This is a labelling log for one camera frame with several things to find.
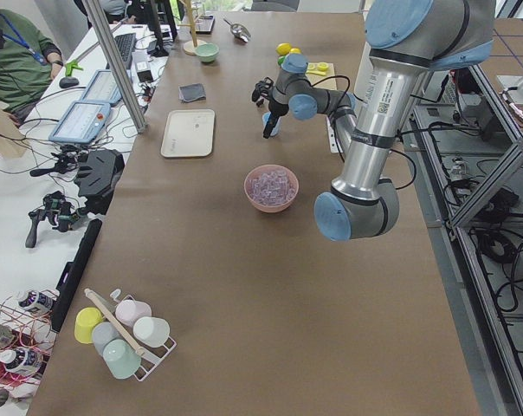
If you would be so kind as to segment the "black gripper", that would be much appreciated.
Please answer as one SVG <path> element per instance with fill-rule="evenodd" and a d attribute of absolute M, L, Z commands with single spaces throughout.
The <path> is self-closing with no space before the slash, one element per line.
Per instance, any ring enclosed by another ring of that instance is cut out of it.
<path fill-rule="evenodd" d="M 263 132 L 262 135 L 265 139 L 268 139 L 271 135 L 278 134 L 278 119 L 286 114 L 286 105 L 278 102 L 275 98 L 268 100 L 268 110 L 270 115 L 264 115 L 263 121 Z"/>

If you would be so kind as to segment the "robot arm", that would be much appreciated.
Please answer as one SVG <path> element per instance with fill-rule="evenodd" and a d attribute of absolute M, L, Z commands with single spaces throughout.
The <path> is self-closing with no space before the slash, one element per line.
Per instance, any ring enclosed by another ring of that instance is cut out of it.
<path fill-rule="evenodd" d="M 326 115 L 345 150 L 341 174 L 314 203 L 320 233 L 333 241 L 375 237 L 397 222 L 397 190 L 382 171 L 417 78 L 424 72 L 467 68 L 493 47 L 493 1 L 376 1 L 365 20 L 372 72 L 360 111 L 351 94 L 314 87 L 307 59 L 284 59 L 268 91 L 268 138 L 280 117 Z"/>

